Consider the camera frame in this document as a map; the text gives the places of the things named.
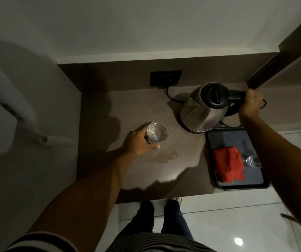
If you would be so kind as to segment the person's right hand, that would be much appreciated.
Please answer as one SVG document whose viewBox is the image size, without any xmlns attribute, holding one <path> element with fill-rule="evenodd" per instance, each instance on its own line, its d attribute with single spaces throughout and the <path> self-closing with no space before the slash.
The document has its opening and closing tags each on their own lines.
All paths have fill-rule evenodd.
<svg viewBox="0 0 301 252">
<path fill-rule="evenodd" d="M 262 106 L 263 104 L 245 104 L 244 99 L 238 112 L 241 125 L 245 126 L 246 121 L 257 118 Z"/>
</svg>

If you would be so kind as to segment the person's left hand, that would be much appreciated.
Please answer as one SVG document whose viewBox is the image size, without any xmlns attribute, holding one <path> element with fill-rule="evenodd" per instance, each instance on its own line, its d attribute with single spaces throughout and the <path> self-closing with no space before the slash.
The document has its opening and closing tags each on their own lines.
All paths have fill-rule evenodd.
<svg viewBox="0 0 301 252">
<path fill-rule="evenodd" d="M 129 157 L 136 158 L 145 154 L 146 152 L 143 151 L 143 146 L 148 144 L 144 140 L 144 135 L 147 130 L 148 124 L 144 124 L 140 126 L 136 130 L 130 131 L 126 137 L 126 141 L 123 145 L 123 155 L 128 155 Z"/>
</svg>

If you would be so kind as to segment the clear drinking glass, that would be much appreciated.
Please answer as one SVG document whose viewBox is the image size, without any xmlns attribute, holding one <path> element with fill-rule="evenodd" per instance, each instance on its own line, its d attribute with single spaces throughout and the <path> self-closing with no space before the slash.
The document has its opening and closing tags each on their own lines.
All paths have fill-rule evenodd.
<svg viewBox="0 0 301 252">
<path fill-rule="evenodd" d="M 258 156 L 249 156 L 246 158 L 245 162 L 250 168 L 262 168 L 262 164 Z"/>
<path fill-rule="evenodd" d="M 148 144 L 158 144 L 167 139 L 169 136 L 169 127 L 164 122 L 151 122 L 148 124 L 144 135 L 144 140 Z"/>
</svg>

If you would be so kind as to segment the stainless steel electric kettle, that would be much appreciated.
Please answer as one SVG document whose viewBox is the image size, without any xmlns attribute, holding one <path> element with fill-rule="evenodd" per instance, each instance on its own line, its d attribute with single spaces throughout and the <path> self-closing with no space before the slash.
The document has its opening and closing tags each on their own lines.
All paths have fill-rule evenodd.
<svg viewBox="0 0 301 252">
<path fill-rule="evenodd" d="M 210 130 L 224 117 L 238 114 L 245 95 L 245 91 L 230 90 L 223 84 L 204 84 L 183 103 L 179 118 L 191 130 Z"/>
</svg>

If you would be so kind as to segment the person's left forearm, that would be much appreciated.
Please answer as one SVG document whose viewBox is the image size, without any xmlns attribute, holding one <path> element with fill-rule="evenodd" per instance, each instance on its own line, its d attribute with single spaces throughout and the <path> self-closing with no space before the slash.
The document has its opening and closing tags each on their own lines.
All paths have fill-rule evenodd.
<svg viewBox="0 0 301 252">
<path fill-rule="evenodd" d="M 132 162 L 142 154 L 128 149 L 107 167 L 60 193 L 29 230 L 59 235 L 79 252 L 93 252 L 106 228 L 113 206 Z"/>
</svg>

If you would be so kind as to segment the person's right forearm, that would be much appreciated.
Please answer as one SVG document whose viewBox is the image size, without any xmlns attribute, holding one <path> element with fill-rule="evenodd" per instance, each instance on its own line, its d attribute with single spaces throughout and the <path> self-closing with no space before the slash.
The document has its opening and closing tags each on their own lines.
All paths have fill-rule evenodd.
<svg viewBox="0 0 301 252">
<path fill-rule="evenodd" d="M 301 225 L 301 149 L 258 114 L 239 115 L 270 183 Z"/>
</svg>

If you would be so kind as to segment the water spill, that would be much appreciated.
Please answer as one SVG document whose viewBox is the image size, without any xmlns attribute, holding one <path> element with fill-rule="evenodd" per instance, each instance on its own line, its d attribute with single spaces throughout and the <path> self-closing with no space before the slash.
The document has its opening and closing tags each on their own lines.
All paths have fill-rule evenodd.
<svg viewBox="0 0 301 252">
<path fill-rule="evenodd" d="M 178 152 L 169 148 L 159 148 L 150 156 L 150 161 L 156 164 L 168 164 L 177 159 Z"/>
</svg>

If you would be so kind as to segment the black serving tray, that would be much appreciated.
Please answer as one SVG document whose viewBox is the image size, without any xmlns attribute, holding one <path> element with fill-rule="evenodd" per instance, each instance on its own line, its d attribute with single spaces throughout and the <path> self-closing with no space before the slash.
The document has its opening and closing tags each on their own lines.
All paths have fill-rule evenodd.
<svg viewBox="0 0 301 252">
<path fill-rule="evenodd" d="M 208 158 L 213 179 L 217 188 L 223 191 L 266 189 L 270 181 L 262 168 L 250 167 L 246 159 L 257 154 L 244 128 L 214 128 L 206 132 Z M 243 164 L 243 179 L 233 179 L 232 182 L 222 182 L 216 171 L 216 157 L 213 150 L 233 146 L 241 154 Z"/>
</svg>

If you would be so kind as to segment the dark wooden shelf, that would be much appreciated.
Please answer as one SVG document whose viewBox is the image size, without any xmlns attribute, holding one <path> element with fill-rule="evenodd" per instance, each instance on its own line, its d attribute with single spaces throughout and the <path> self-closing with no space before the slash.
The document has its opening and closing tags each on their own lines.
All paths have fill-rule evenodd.
<svg viewBox="0 0 301 252">
<path fill-rule="evenodd" d="M 279 44 L 279 53 L 265 63 L 246 84 L 257 89 L 301 58 L 301 24 Z"/>
</svg>

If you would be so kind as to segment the red folded cloth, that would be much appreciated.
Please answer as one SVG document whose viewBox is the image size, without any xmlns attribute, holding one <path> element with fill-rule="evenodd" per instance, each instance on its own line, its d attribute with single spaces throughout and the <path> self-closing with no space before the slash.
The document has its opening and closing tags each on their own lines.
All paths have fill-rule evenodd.
<svg viewBox="0 0 301 252">
<path fill-rule="evenodd" d="M 240 151 L 233 146 L 212 150 L 215 172 L 219 182 L 232 183 L 244 180 L 244 164 Z"/>
</svg>

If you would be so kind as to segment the dark trousers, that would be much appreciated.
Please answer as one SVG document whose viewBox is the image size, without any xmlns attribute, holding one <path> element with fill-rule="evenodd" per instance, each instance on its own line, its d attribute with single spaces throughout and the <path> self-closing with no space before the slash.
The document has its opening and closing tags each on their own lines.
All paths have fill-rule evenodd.
<svg viewBox="0 0 301 252">
<path fill-rule="evenodd" d="M 139 233 L 153 233 L 155 208 L 151 201 L 142 201 L 132 220 L 116 236 L 115 241 Z M 161 233 L 183 236 L 194 240 L 180 205 L 174 198 L 167 199 L 164 206 L 164 223 Z"/>
</svg>

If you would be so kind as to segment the black wall socket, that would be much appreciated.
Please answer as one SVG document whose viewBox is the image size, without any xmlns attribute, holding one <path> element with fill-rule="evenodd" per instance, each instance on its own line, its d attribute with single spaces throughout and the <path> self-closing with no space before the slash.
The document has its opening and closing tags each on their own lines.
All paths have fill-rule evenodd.
<svg viewBox="0 0 301 252">
<path fill-rule="evenodd" d="M 151 72 L 150 86 L 167 88 L 177 85 L 182 75 L 182 72 L 182 70 Z"/>
</svg>

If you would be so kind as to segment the white wall hair dryer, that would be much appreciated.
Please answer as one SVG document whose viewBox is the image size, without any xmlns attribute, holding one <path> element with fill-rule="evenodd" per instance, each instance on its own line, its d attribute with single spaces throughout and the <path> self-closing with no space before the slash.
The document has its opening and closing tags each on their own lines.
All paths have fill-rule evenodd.
<svg viewBox="0 0 301 252">
<path fill-rule="evenodd" d="M 35 111 L 1 69 L 0 105 L 17 119 L 18 125 L 33 132 L 39 131 Z"/>
</svg>

